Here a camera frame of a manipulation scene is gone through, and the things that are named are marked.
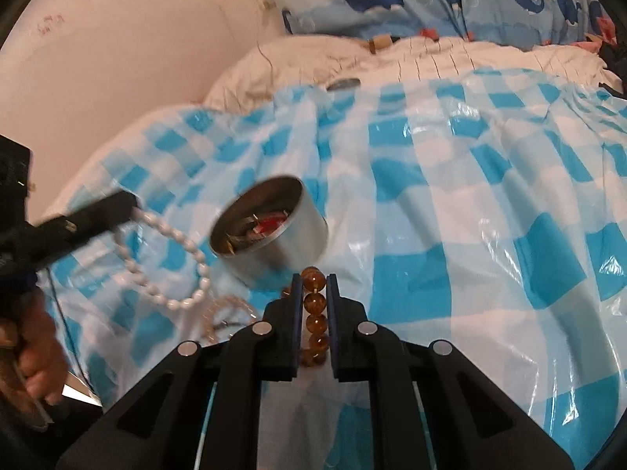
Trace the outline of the person's left hand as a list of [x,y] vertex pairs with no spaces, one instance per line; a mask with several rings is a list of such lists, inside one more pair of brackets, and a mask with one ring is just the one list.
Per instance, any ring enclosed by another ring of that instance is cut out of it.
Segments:
[[1,319],[1,350],[9,354],[7,365],[1,365],[2,396],[21,410],[35,400],[61,402],[68,363],[39,287],[24,296],[16,320]]

